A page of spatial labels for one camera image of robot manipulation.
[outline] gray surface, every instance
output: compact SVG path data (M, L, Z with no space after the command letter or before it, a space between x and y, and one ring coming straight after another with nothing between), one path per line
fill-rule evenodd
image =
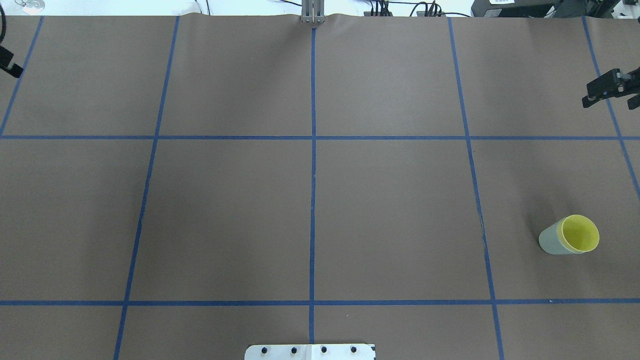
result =
M156 157L132 299L308 298L309 142L170 140Z
M112 359L119 307L3 306L2 359Z
M476 169L499 299L640 297L640 202L617 141L476 141ZM537 236L571 214L600 244L548 256Z
M635 19L614 20L588 18L589 34L593 50L598 60L600 72L605 73L613 68L630 72L640 67L640 42L637 34L640 25ZM640 135L640 117L637 111L630 111L627 99L630 96L611 99L611 106L620 124L624 136ZM606 103L598 104L607 108Z
M635 359L639 304L500 306L507 359Z
M0 299L122 300L150 150L0 140Z
M174 21L48 17L4 133L152 135Z
M243 359L249 345L308 343L306 307L130 307L120 359Z
M317 299L487 299L469 174L463 141L321 142Z
M613 136L580 19L454 19L472 135Z
M318 135L464 135L447 21L422 20L327 18L317 30Z
M7 46L25 56L37 19L20 19L29 35ZM314 161L311 137L249 136L312 134L311 30L294 16L181 17L161 134L245 137L157 141L137 302L122 302L152 140L104 136L154 134L174 21L44 20L0 135L0 358L112 359L128 304L120 359L242 359L252 343L310 341L310 320L316 342L375 343L380 359L497 359L466 141L389 138L464 134L445 19L319 27L317 134L386 137L318 138ZM595 77L580 19L452 23L472 136L615 135L606 106L580 107ZM15 81L0 81L6 106ZM637 172L640 142L625 143ZM496 298L543 302L499 306L506 359L637 354L637 304L549 302L640 301L640 202L620 143L472 146ZM537 234L571 213L596 222L600 246L545 254ZM310 284L336 300L311 316Z
M490 306L321 306L316 340L375 343L378 359L498 359Z
M311 37L298 25L182 17L162 134L311 135Z
M29 46L31 45L31 39L38 27L38 21L40 17L26 17L26 16L8 16L6 25L7 32L2 45L5 49L13 53L13 62L20 66L24 66L24 59L29 52ZM7 75L4 71L1 71L2 81L0 81L0 117L4 117L6 108L11 100L11 94L13 88L18 82L17 79Z

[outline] blue grid line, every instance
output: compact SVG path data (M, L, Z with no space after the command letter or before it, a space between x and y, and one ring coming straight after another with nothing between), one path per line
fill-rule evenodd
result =
M130 300L127 306L308 306L307 300ZM450 299L450 300L314 300L315 306L640 304L640 298ZM0 300L0 306L122 306L112 300Z
M309 236L309 343L315 342L316 299L316 28L311 29L311 209Z
M18 81L16 81L15 86L13 87L13 93L11 94L11 99L9 100L9 104L6 107L6 112L4 113L4 119L2 120L2 125L0 125L0 135L4 133L4 128L6 127L6 123L9 121L9 115L11 114L11 108L13 107L13 102L15 101L15 97L18 94L18 89L20 88L20 84L22 83L22 78L24 78L24 74L27 72L27 65L29 65L29 60L31 59L31 53L33 53L33 48L36 46L36 41L38 40L38 35L40 34L40 29L42 29L43 22L44 22L44 16L41 16L40 21L38 21L38 27L36 28L36 32L33 35L33 39L31 40L29 51L27 52L27 56L24 59L24 65L22 66L22 75L18 78Z
M584 34L587 36L587 44L589 45L589 52L591 53L591 60L593 61L593 66L596 69L596 75L600 77L600 67L598 66L598 60L596 59L596 53L593 49L593 43L591 42L591 35L589 34L589 26L587 25L587 18L585 16L582 17L582 27L584 28ZM620 141L620 148L622 149L622 154L624 155L625 161L627 162L627 168L629 169L629 174L631 175L631 181L634 184L634 188L636 188L636 196L638 200L640 200L640 185L638 185L636 172L634 172L634 167L631 164L631 159L629 158L629 154L627 152L627 146L625 145L624 138L622 137L620 126L618 125L618 119L616 119L616 114L613 111L613 107L611 106L611 101L609 99L607 99L606 101L607 101L607 107L609 108L609 114L611 115L611 121L613 121L613 126L616 128L616 134L618 135L618 140Z
M154 135L0 135L6 140L153 140ZM305 135L159 135L158 140L313 140L313 136ZM571 141L571 140L607 140L618 141L618 136L514 136L514 135L470 135L471 140L542 140L542 141ZM316 136L320 141L341 140L466 140L466 136L458 135L331 135ZM624 140L640 140L640 136L622 136Z
M162 115L164 110L164 100L166 99L166 90L169 86L169 76L171 75L171 64L173 61L173 52L175 50L175 40L178 35L178 25L180 24L180 17L175 17L175 25L173 27L173 38L171 41L171 49L169 51L169 60L166 65L166 73L164 75L164 85L162 90L162 96L160 98L160 108L158 109L158 118L156 121L156 132L154 135L154 143L151 146L151 155L149 157L149 167L147 169L147 178L145 180L145 190L142 194L142 203L140 206L140 215L138 217L138 227L136 229L136 238L133 244L133 251L131 254L131 264L129 265L129 275L127 277L127 287L125 289L124 303L122 304L122 314L120 315L120 326L118 327L118 337L116 339L116 346L113 352L113 360L118 360L120 357L120 345L122 344L122 335L124 333L124 325L127 320L127 308L129 303L129 297L131 295L131 284L133 283L133 274L136 269L136 258L138 257L138 247L140 245L140 235L142 233L142 221L145 216L145 210L147 207L147 196L149 193L149 184L151 182L151 174L154 168L154 161L156 159L156 149L158 144L158 137L160 135L160 126L162 125Z
M467 138L467 153L469 156L469 166L471 167L471 180L474 184L474 193L476 196L476 208L478 216L480 217L480 226L482 229L482 240L484 244L484 267L486 269L486 278L489 285L489 295L491 296L492 311L493 311L493 326L495 327L495 338L498 346L498 355L500 360L504 360L504 350L502 348L502 334L500 332L500 320L498 317L498 307L495 303L495 291L493 289L493 275L491 272L491 261L489 258L489 246L486 242L486 231L484 228L484 217L482 213L482 204L480 203L480 192L478 190L478 183L476 177L476 165L474 163L473 150L471 148L471 137L469 134L469 125L467 122L467 109L465 107L465 98L462 92L462 81L460 79L460 67L458 66L458 54L456 52L456 38L453 33L453 24L451 18L447 18L449 23L449 36L451 38L451 51L453 54L453 65L456 71L456 82L458 83L458 96L460 98L460 110L462 113L462 124L465 128L465 136Z

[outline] vertical blue line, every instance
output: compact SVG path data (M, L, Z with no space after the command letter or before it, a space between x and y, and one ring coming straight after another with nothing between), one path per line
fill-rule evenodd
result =
M29 59L31 59L31 53L33 52L33 48L36 46L36 40L38 40L38 35L40 34L40 29L42 29L43 22L44 22L44 16L41 16L40 21L38 22L38 27L36 28L36 33L33 35L33 39L31 40L31 45L29 46L27 57L24 59L24 65L22 66L22 69L23 69L22 75L20 75L20 77L18 78L18 81L15 83L15 86L13 87L13 94L11 95L11 99L9 100L9 105L6 107L6 112L4 113L4 119L2 120L2 125L0 125L0 135L4 133L6 122L9 121L9 115L11 114L11 108L13 107L15 96L18 94L18 89L20 88L20 84L22 83L22 78L24 78L24 73L27 71L27 65L29 65Z
M309 343L315 339L316 301L316 29L311 29L311 231L309 245Z
M480 192L476 177L476 164L474 163L473 150L471 148L471 137L469 135L469 126L467 122L467 109L465 107L465 99L462 93L462 82L460 80L460 68L458 67L458 54L456 52L456 41L453 34L453 25L451 18L447 18L449 22L449 36L451 38L451 51L453 53L453 64L456 70L456 82L458 83L458 97L460 98L460 110L462 111L462 124L465 128L465 138L467 139L467 154L469 156L469 166L471 167L471 179L474 184L474 194L476 196L476 208L480 216L480 226L482 229L482 241L484 245L484 267L486 268L486 278L489 284L489 295L491 296L493 311L493 326L495 327L495 338L498 344L498 356L500 360L504 360L504 350L502 348L502 334L500 333L500 320L498 318L498 307L495 301L495 291L493 289L493 275L491 272L491 261L489 258L489 246L486 242L486 231L484 228L484 217L482 214L482 205L480 203Z
M596 68L596 75L600 77L600 67L598 66L598 60L596 59L596 53L593 50L593 43L591 42L591 35L589 34L589 26L587 25L587 18L582 17L582 27L584 28L584 34L587 36L587 44L589 44L589 52L591 52L591 60L593 61L593 66ZM631 159L629 158L629 153L627 152L627 146L625 145L625 141L622 138L622 132L620 131L620 126L618 125L618 119L616 119L616 114L613 111L613 107L611 106L611 101L609 99L607 101L607 107L609 108L609 114L611 115L611 121L613 121L613 127L616 129L616 134L618 135L618 141L620 142L620 147L622 148L622 155L625 157L625 161L627 162L627 168L629 169L629 174L631 175L631 181L634 184L634 188L636 189L636 196L638 200L640 200L640 185L638 185L638 179L636 177L636 172L634 171L634 167L631 164Z
M147 168L147 178L145 180L145 190L142 194L142 204L140 206L140 215L138 216L138 227L136 229L136 238L133 243L133 251L131 254L131 264L129 265L129 276L127 277L127 287L124 294L124 302L122 304L122 312L120 314L120 326L118 327L118 337L116 338L116 347L113 352L113 359L118 360L120 357L120 346L122 345L122 335L124 334L124 324L127 320L127 309L129 308L129 297L131 295L131 284L133 283L133 274L136 269L136 259L138 257L138 247L140 245L140 235L142 234L142 221L145 217L145 210L147 208L147 196L149 193L149 184L151 182L151 174L154 168L154 162L156 160L156 148L158 143L158 137L160 134L160 126L162 124L162 115L164 110L164 100L166 99L166 89L169 85L169 75L171 74L171 64L173 62L173 51L175 50L175 39L178 35L178 25L180 24L180 17L175 17L175 25L173 27L173 38L171 40L171 49L169 50L169 60L166 66L166 73L164 74L164 85L162 90L162 96L160 98L160 108L158 109L158 118L156 120L156 131L154 135L154 143L151 146L151 156L149 157L149 166Z

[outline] horizontal blue line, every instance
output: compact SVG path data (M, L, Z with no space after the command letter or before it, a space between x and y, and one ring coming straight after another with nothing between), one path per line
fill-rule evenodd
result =
M0 306L122 306L122 301L102 301L102 300L0 300Z
M533 304L640 304L640 298L496 299L496 305ZM122 306L108 300L0 300L0 306ZM130 300L128 306L308 306L307 300ZM471 300L316 300L316 306L429 306L492 305L490 299Z
M491 300L316 300L316 306L491 305Z
M166 300L166 301L135 301L130 300L129 306L308 306L307 300L257 300L257 301L200 301L200 300Z
M154 135L1 135L7 140L153 140ZM159 135L159 140L313 140L313 136ZM465 140L464 136L317 136L316 140ZM470 136L471 140L616 140L617 136ZM623 136L640 140L640 136Z

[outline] overturned cup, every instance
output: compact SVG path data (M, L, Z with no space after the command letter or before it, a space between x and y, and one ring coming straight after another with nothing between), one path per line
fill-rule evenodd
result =
M582 215L570 215L540 233L538 242L552 255L583 254L598 246L600 234L593 221Z

